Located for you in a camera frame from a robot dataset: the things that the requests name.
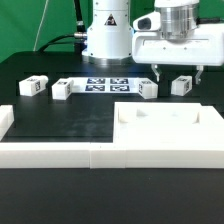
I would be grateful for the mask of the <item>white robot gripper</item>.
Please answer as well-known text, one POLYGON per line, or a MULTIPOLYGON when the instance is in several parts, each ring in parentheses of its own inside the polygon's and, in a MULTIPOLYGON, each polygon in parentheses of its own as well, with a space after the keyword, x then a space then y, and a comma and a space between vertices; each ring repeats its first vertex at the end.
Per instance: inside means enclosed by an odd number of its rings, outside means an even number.
POLYGON ((160 81, 158 65, 195 65, 195 83, 200 84, 204 66, 224 64, 224 23, 202 24, 189 30, 185 38, 165 39, 159 12, 141 16, 133 22, 132 57, 136 63, 152 64, 160 81))

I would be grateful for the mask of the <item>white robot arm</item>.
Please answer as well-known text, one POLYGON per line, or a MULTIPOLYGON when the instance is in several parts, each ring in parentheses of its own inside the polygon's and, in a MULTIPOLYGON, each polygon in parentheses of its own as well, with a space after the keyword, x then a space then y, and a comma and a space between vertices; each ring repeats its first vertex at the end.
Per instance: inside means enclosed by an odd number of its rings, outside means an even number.
POLYGON ((200 0, 155 0, 154 11, 129 19, 130 0, 93 0, 87 29, 87 62, 108 64, 133 59, 149 64, 189 65, 201 74, 224 64, 224 23, 198 17, 200 0))

